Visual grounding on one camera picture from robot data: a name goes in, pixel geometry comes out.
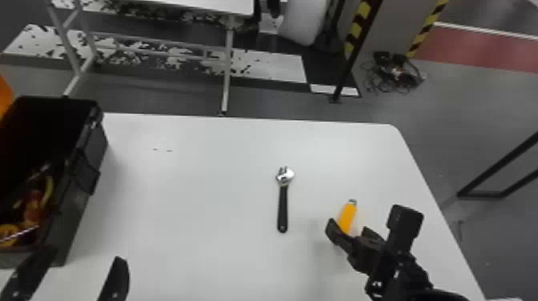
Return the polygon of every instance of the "black cable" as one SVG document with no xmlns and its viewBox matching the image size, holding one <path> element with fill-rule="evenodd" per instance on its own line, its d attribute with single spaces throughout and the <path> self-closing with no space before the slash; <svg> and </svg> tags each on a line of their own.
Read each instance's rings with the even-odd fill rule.
<svg viewBox="0 0 538 301">
<path fill-rule="evenodd" d="M 415 65 L 410 62 L 409 65 L 417 74 L 420 74 Z M 375 61 L 363 62 L 360 64 L 360 68 L 366 71 L 366 78 L 363 80 L 363 86 L 368 92 L 373 92 L 375 94 L 378 94 L 378 91 L 383 93 L 396 92 L 401 95 L 406 95 L 415 88 L 411 83 L 395 80 L 391 74 L 378 66 Z M 403 72 L 408 76 L 412 76 L 408 70 L 404 69 Z M 422 82 L 422 78 L 417 78 L 415 76 L 413 76 L 413 78 L 416 79 L 418 84 Z"/>
</svg>

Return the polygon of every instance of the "white metal table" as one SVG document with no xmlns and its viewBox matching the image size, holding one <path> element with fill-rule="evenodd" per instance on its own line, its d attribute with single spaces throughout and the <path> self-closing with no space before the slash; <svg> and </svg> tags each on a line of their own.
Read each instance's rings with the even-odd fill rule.
<svg viewBox="0 0 538 301">
<path fill-rule="evenodd" d="M 120 255 L 130 301 L 367 301 L 366 276 L 323 232 L 349 198 L 357 231 L 387 235 L 395 203 L 424 213 L 419 264 L 436 287 L 484 300 L 393 126 L 106 114 L 104 128 L 110 148 L 67 265 L 49 271 L 34 300 L 95 301 Z M 284 235 L 282 165 L 296 173 Z"/>
<path fill-rule="evenodd" d="M 90 67 L 94 64 L 95 60 L 98 58 L 98 48 L 103 49 L 112 49 L 112 50 L 123 50 L 141 54 L 148 55 L 158 55 L 165 57 L 173 58 L 188 58 L 193 60 L 199 60 L 203 62 L 215 62 L 222 63 L 224 65 L 224 86 L 223 86 L 223 100 L 220 108 L 220 115 L 225 115 L 228 110 L 228 101 L 230 98 L 230 80 L 231 80 L 231 48 L 234 43 L 234 29 L 233 25 L 236 17 L 248 17 L 252 16 L 254 13 L 254 0 L 129 0 L 129 2 L 143 2 L 148 4 L 155 4 L 159 6 L 169 6 L 169 7 L 182 7 L 189 10 L 199 10 L 206 11 L 215 14 L 221 14 L 227 16 L 226 24 L 226 45 L 225 47 L 221 46 L 205 46 L 187 42 L 176 42 L 176 41 L 167 41 L 162 39 L 155 38 L 144 38 L 132 35 L 124 34 L 111 34 L 103 32 L 95 32 L 90 30 L 86 21 L 84 20 L 83 14 L 84 9 L 80 0 L 74 0 L 74 9 L 70 16 L 64 21 L 61 22 L 58 15 L 56 14 L 55 7 L 52 3 L 49 3 L 47 6 L 47 11 L 50 15 L 50 18 L 58 31 L 58 35 L 62 40 L 62 44 L 66 48 L 66 55 L 73 68 L 74 77 L 68 84 L 67 88 L 64 90 L 64 96 L 71 96 L 74 90 L 77 88 L 78 84 L 82 81 L 82 78 Z M 77 55 L 74 52 L 73 46 L 70 44 L 69 38 L 67 37 L 67 31 L 71 27 L 71 24 L 75 19 L 78 19 L 80 26 L 84 34 L 88 45 L 91 50 L 91 57 L 88 58 L 81 66 L 78 63 Z M 95 42 L 94 37 L 100 38 L 113 38 L 114 46 L 104 46 L 99 45 Z M 200 49 L 203 51 L 202 55 L 193 55 L 193 54 L 169 54 L 162 51 L 154 50 L 141 50 L 133 49 L 125 46 L 121 46 L 118 43 L 118 40 L 127 40 L 127 41 L 136 41 L 136 42 L 150 42 L 150 43 L 162 43 L 172 46 L 181 46 L 188 47 L 190 49 Z M 225 54 L 225 59 L 220 60 L 219 58 L 213 58 L 209 55 L 212 51 L 221 51 Z"/>
</svg>

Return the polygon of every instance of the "metal frame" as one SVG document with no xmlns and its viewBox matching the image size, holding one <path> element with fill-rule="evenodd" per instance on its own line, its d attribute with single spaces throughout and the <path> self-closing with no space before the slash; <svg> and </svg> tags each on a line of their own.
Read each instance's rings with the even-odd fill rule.
<svg viewBox="0 0 538 301">
<path fill-rule="evenodd" d="M 375 20 L 375 17 L 379 11 L 379 8 L 381 7 L 381 4 L 383 4 L 383 0 L 368 0 L 366 1 L 366 3 L 371 7 L 370 13 L 368 14 L 367 18 L 364 20 L 365 24 L 361 24 L 363 29 L 360 32 L 360 36 L 356 39 L 356 42 L 354 42 L 353 51 L 351 52 L 349 59 L 346 62 L 346 66 L 343 68 L 342 76 L 340 77 L 340 80 L 338 81 L 338 85 L 335 88 L 334 94 L 329 96 L 329 103 L 341 103 L 340 95 L 342 94 L 343 86 L 346 84 L 347 77 L 350 75 L 351 70 L 353 69 L 353 66 L 355 65 L 355 61 L 359 57 L 359 53 L 361 49 L 363 48 L 363 44 L 366 41 L 366 37 L 368 36 L 368 33 L 370 32 L 371 25 L 373 24 Z"/>
<path fill-rule="evenodd" d="M 536 168 L 533 172 L 524 176 L 522 179 L 513 183 L 511 186 L 505 188 L 502 191 L 475 191 L 475 188 L 477 188 L 480 184 L 484 183 L 487 179 L 491 178 L 497 172 L 505 168 L 512 161 L 519 158 L 522 154 L 524 154 L 526 151 L 531 149 L 537 143 L 538 143 L 538 132 L 536 132 L 534 135 L 529 137 L 527 140 L 523 141 L 523 143 L 517 146 L 514 150 L 509 152 L 501 160 L 493 164 L 485 172 L 483 172 L 481 175 L 476 177 L 476 179 L 472 180 L 469 184 L 467 184 L 467 186 L 462 188 L 457 193 L 458 198 L 461 198 L 461 199 L 465 199 L 465 198 L 467 199 L 503 199 L 511 195 L 512 193 L 518 191 L 520 188 L 526 186 L 530 182 L 534 181 L 536 178 L 538 178 L 538 168 Z"/>
<path fill-rule="evenodd" d="M 56 30 L 58 31 L 58 35 L 60 39 L 62 40 L 62 44 L 66 48 L 66 54 L 67 59 L 69 60 L 69 63 L 71 64 L 71 67 L 73 68 L 74 77 L 71 79 L 69 84 L 67 85 L 67 88 L 63 92 L 64 97 L 70 97 L 75 90 L 77 89 L 78 85 L 81 83 L 83 78 L 86 76 L 87 71 L 90 69 L 91 66 L 93 66 L 96 59 L 99 59 L 98 57 L 98 51 L 97 49 L 113 49 L 113 50 L 124 50 L 129 52 L 135 52 L 140 54 L 149 54 L 149 55 L 159 55 L 159 56 L 166 56 L 169 58 L 187 58 L 187 59 L 195 59 L 199 61 L 204 62 L 218 62 L 225 66 L 224 70 L 224 87 L 223 87 L 223 100 L 220 107 L 219 116 L 225 116 L 226 112 L 228 111 L 228 103 L 230 98 L 230 81 L 231 81 L 231 52 L 232 52 L 232 45 L 234 42 L 234 21 L 235 16 L 234 15 L 228 15 L 228 22 L 226 24 L 226 45 L 225 47 L 220 46 L 205 46 L 205 45 L 199 45 L 199 44 L 192 44 L 187 42 L 174 42 L 174 41 L 168 41 L 168 40 L 162 40 L 162 39 L 156 39 L 156 38 L 143 38 L 143 37 L 137 37 L 137 36 L 131 36 L 131 35 L 124 35 L 124 34 L 108 34 L 108 33 L 102 33 L 102 32 L 92 32 L 90 31 L 90 28 L 86 24 L 86 21 L 84 20 L 84 9 L 82 7 L 82 4 L 80 0 L 74 0 L 74 10 L 73 12 L 67 17 L 67 19 L 64 22 L 60 22 L 60 19 L 58 15 L 56 14 L 56 7 L 54 4 L 49 3 L 46 7 L 47 12 L 49 13 L 50 19 L 52 20 L 52 23 L 54 27 L 56 27 Z M 67 37 L 67 31 L 70 29 L 71 24 L 75 19 L 78 19 L 80 26 L 82 28 L 82 31 L 86 35 L 86 39 L 88 41 L 88 45 L 90 46 L 91 50 L 91 57 L 88 58 L 81 66 L 79 65 L 79 58 L 75 54 L 73 50 L 73 46 L 69 42 L 69 38 Z M 105 45 L 99 45 L 95 43 L 94 37 L 101 37 L 101 38 L 113 38 L 114 40 L 114 46 L 105 46 Z M 183 46 L 183 47 L 189 47 L 189 48 L 195 48 L 200 49 L 203 51 L 202 56 L 198 55 L 191 55 L 191 54 L 168 54 L 166 52 L 162 51 L 153 51 L 153 50 L 140 50 L 140 49 L 132 49 L 129 47 L 120 46 L 118 40 L 133 40 L 138 42 L 153 42 L 153 43 L 162 43 L 167 45 L 174 45 L 174 46 Z M 224 60 L 220 60 L 218 58 L 210 58 L 207 54 L 209 51 L 222 51 L 226 55 Z"/>
</svg>

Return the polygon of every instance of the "concrete floor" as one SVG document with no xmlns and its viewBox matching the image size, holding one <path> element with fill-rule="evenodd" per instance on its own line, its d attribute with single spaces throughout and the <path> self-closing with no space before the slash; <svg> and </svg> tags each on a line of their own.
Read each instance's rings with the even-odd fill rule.
<svg viewBox="0 0 538 301">
<path fill-rule="evenodd" d="M 229 115 L 390 123 L 399 128 L 488 298 L 537 299 L 532 239 L 538 206 L 533 183 L 497 202 L 469 202 L 456 191 L 536 130 L 538 75 L 417 61 L 428 80 L 408 95 L 365 92 L 330 105 L 324 95 L 232 87 Z M 20 94 L 60 95 L 65 70 L 0 66 Z M 77 97 L 105 111 L 215 115 L 220 85 L 196 85 L 96 74 Z M 484 188 L 506 186 L 535 168 L 538 151 L 517 160 Z"/>
</svg>

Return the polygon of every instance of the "wrench handle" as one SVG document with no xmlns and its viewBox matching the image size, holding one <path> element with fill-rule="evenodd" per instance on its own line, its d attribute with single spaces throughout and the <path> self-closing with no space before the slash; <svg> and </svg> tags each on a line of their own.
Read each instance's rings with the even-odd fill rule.
<svg viewBox="0 0 538 301">
<path fill-rule="evenodd" d="M 280 187 L 277 229 L 280 233 L 287 232 L 287 187 Z"/>
</svg>

